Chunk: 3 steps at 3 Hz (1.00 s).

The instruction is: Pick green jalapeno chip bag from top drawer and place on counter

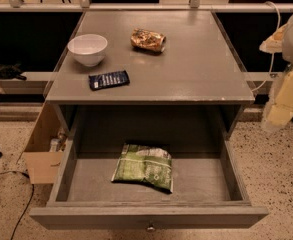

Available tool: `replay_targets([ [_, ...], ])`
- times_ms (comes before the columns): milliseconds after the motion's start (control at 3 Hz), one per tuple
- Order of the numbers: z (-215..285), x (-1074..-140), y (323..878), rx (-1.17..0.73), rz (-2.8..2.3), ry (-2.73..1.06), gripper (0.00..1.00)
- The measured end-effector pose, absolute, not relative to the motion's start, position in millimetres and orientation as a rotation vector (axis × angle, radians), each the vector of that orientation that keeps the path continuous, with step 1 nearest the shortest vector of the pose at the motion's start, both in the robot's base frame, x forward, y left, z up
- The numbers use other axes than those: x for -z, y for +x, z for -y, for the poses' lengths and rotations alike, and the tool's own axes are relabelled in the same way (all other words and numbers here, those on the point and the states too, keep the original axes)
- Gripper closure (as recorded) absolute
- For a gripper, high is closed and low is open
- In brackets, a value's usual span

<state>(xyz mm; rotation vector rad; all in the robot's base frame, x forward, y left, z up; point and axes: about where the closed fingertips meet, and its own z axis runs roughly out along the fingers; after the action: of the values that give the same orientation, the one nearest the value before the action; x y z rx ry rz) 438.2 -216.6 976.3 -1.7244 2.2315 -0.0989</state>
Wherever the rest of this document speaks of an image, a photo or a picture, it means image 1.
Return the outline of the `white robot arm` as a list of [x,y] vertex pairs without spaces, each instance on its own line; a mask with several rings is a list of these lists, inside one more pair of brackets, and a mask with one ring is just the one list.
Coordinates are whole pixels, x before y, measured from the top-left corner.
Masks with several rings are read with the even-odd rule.
[[269,54],[281,53],[291,66],[273,82],[264,108],[262,127],[274,132],[284,128],[293,118],[293,15],[261,43],[259,50]]

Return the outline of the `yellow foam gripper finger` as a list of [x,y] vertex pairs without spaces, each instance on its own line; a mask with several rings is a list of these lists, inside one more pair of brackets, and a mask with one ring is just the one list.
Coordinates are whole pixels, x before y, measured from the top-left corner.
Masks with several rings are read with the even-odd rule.
[[282,40],[286,25],[279,27],[271,36],[264,40],[259,50],[265,53],[274,54],[282,52]]
[[272,84],[262,117],[262,129],[277,131],[293,118],[293,68]]

